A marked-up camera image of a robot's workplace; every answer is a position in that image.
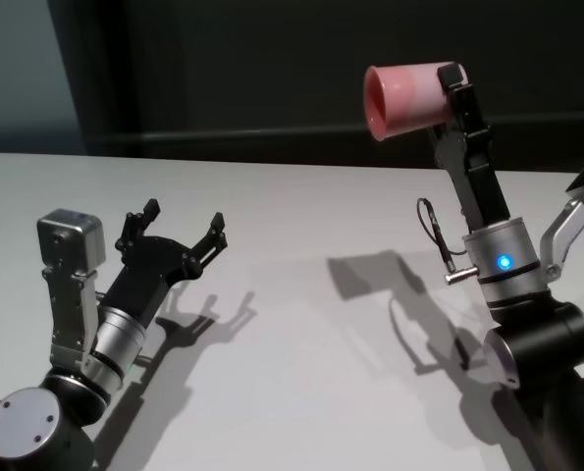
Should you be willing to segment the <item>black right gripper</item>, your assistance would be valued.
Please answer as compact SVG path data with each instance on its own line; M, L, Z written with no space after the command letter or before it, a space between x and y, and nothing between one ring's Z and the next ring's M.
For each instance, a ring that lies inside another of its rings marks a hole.
M491 130L474 85L460 64L448 63L437 76L457 128L432 127L435 158L451 178L468 230L478 231L510 218L490 155Z

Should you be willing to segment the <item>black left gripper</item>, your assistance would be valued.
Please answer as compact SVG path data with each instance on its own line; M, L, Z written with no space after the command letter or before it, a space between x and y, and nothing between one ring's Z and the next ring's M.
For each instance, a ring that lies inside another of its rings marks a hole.
M139 213L129 212L115 247L124 267L99 306L117 309L147 328L170 288L198 278L228 247L225 219L217 212L206 235L193 247L161 236L143 236L160 214L158 200L150 198Z

